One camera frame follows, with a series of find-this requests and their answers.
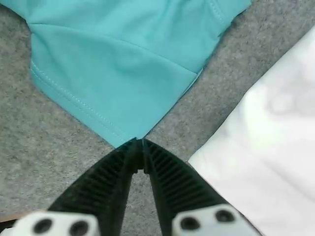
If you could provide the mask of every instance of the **carpet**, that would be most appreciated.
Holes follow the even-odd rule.
[[[314,24],[314,0],[253,0],[201,78],[147,138],[188,160]],[[33,86],[30,53],[26,23],[0,6],[0,217],[48,207],[112,150]],[[122,235],[160,234],[149,178],[139,173],[132,180]]]

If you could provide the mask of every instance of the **black screw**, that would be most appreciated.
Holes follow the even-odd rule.
[[[216,219],[219,222],[229,223],[235,221],[234,215],[227,210],[219,210],[216,213]]]
[[[193,217],[185,217],[181,220],[183,230],[197,230],[200,228],[199,222]]]
[[[36,223],[33,228],[35,234],[42,234],[49,231],[50,227],[52,226],[53,221],[51,219],[43,219]]]
[[[87,233],[89,225],[85,221],[78,221],[74,223],[70,228],[71,236],[83,236]]]

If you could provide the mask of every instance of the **white fabric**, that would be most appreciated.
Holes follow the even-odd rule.
[[[189,160],[266,236],[315,236],[315,27]]]

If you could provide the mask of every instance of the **teal shirt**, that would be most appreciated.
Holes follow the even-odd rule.
[[[0,0],[31,30],[31,75],[114,147],[143,138],[250,0]]]

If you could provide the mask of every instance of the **ribbed rubber pad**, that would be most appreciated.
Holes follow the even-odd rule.
[[[132,140],[102,158],[66,189],[48,210],[93,214],[98,218],[101,235],[118,236],[131,177],[137,172],[138,163],[134,157],[141,155],[138,144],[139,141]]]
[[[146,141],[144,151],[164,236],[171,236],[172,220],[179,212],[227,203],[194,169],[167,150]]]

